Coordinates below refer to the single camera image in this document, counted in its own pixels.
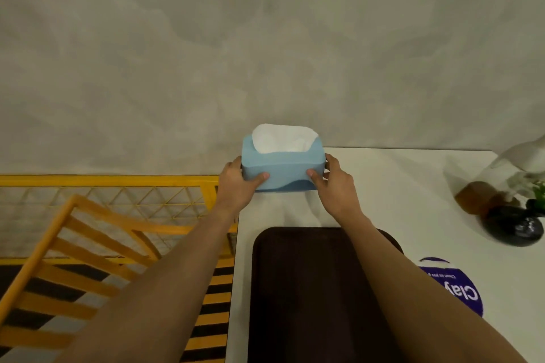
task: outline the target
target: forearm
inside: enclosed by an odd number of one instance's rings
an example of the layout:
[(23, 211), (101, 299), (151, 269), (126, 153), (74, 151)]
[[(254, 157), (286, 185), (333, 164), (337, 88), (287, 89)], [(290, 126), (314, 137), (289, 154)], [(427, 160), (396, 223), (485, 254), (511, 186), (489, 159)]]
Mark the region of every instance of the forearm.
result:
[(400, 347), (415, 362), (524, 362), (484, 319), (401, 254), (363, 215), (341, 221)]
[(234, 214), (216, 208), (100, 309), (58, 362), (177, 362)]

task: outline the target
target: person's right arm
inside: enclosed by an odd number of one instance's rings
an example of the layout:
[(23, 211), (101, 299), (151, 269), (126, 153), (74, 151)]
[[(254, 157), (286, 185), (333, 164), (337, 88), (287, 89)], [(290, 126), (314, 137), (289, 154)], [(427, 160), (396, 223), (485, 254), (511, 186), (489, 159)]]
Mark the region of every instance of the person's right arm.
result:
[(362, 213), (352, 176), (327, 154), (329, 173), (308, 174), (324, 208), (350, 237), (397, 342), (418, 363), (525, 360), (484, 319), (401, 254)]

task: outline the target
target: finger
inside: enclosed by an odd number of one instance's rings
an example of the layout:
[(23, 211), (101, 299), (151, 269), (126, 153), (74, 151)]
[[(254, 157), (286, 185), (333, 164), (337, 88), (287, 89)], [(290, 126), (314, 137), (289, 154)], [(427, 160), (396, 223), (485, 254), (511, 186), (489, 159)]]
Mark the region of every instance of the finger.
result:
[(240, 169), (240, 162), (242, 161), (242, 157), (239, 155), (236, 157), (233, 162), (231, 163), (231, 166)]
[(323, 178), (320, 178), (320, 175), (318, 175), (315, 170), (307, 170), (307, 175), (310, 177), (318, 191), (326, 186), (326, 181)]
[(262, 172), (261, 174), (257, 175), (254, 179), (250, 181), (250, 183), (253, 185), (254, 189), (257, 189), (261, 184), (263, 184), (265, 181), (269, 179), (270, 175), (268, 172)]
[(341, 169), (341, 164), (339, 164), (339, 160), (337, 158), (331, 154), (325, 154), (325, 156), (329, 162), (328, 170), (337, 171)]

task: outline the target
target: white tissue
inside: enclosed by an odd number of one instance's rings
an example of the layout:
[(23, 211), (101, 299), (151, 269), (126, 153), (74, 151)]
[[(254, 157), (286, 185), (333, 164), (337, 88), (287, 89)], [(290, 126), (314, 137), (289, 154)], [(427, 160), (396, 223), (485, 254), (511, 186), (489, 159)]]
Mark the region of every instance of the white tissue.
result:
[(318, 134), (306, 126), (258, 125), (252, 132), (253, 146), (257, 152), (306, 152)]

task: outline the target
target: hand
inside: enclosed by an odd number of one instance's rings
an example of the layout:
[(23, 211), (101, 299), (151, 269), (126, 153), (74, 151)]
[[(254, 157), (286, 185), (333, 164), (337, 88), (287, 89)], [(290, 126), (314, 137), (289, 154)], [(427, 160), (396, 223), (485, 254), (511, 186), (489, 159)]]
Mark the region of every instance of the hand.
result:
[(340, 225), (343, 225), (347, 220), (363, 215), (363, 213), (352, 175), (341, 169), (337, 158), (330, 154), (325, 154), (325, 156), (327, 160), (325, 168), (329, 172), (324, 173), (324, 178), (320, 178), (315, 170), (307, 170), (307, 175), (318, 189), (318, 196), (325, 210)]
[(240, 168), (242, 157), (236, 157), (233, 162), (225, 164), (220, 174), (220, 183), (217, 188), (217, 209), (225, 209), (230, 214), (237, 215), (242, 208), (251, 201), (257, 187), (263, 184), (269, 174), (263, 172), (250, 181), (244, 181)]

